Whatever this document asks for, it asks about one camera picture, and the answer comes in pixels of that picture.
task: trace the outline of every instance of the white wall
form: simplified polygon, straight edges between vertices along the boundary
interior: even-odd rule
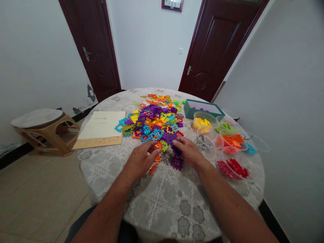
[[[201,1],[184,1],[179,13],[161,0],[107,0],[122,89],[178,90]]]
[[[291,242],[324,239],[323,40],[323,1],[276,0],[215,101],[271,146],[264,198]]]
[[[20,141],[10,121],[27,112],[97,103],[58,0],[1,1],[0,33],[0,144]]]

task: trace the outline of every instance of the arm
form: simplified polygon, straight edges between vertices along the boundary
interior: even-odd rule
[[[204,186],[221,228],[235,242],[278,242],[254,209],[201,154],[194,143],[178,137],[173,144],[193,167]]]
[[[149,141],[132,151],[125,167],[73,238],[73,243],[117,242],[128,193],[161,152],[154,146],[156,143]]]

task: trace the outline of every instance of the carved door panel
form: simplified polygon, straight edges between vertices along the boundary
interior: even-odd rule
[[[179,91],[212,100],[261,3],[262,0],[206,1]]]
[[[99,102],[121,91],[105,0],[59,0]]]

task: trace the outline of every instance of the floral pattern tablecloth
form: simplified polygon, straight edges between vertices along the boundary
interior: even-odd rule
[[[81,130],[94,111],[129,110],[134,101],[145,103],[145,99],[140,96],[148,94],[170,95],[172,100],[179,101],[203,101],[193,95],[169,89],[131,89],[98,104],[86,117]],[[184,118],[183,123],[184,127],[180,131],[194,141],[192,120]],[[237,123],[236,129],[244,131]],[[98,201],[123,169],[133,148],[140,144],[139,139],[123,137],[121,145],[78,150],[80,168]],[[124,220],[134,225],[139,236],[146,241],[173,238],[179,242],[205,242],[220,236],[221,230],[197,173],[186,163],[181,171],[175,170],[169,164],[170,157],[170,154],[165,153],[154,174],[144,176],[134,185],[128,197]],[[265,176],[260,156],[253,156],[251,160],[255,163],[256,172],[253,183],[228,182],[256,210],[263,199]]]

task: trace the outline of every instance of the wooden stool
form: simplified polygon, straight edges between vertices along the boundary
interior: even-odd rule
[[[80,131],[79,125],[70,116],[61,110],[53,109],[32,111],[12,120],[11,125],[39,152],[55,151],[61,156],[67,156],[73,152],[72,147],[78,138],[78,133],[66,143],[58,134],[69,133],[69,129],[78,129]],[[44,139],[52,147],[48,147],[44,143]]]

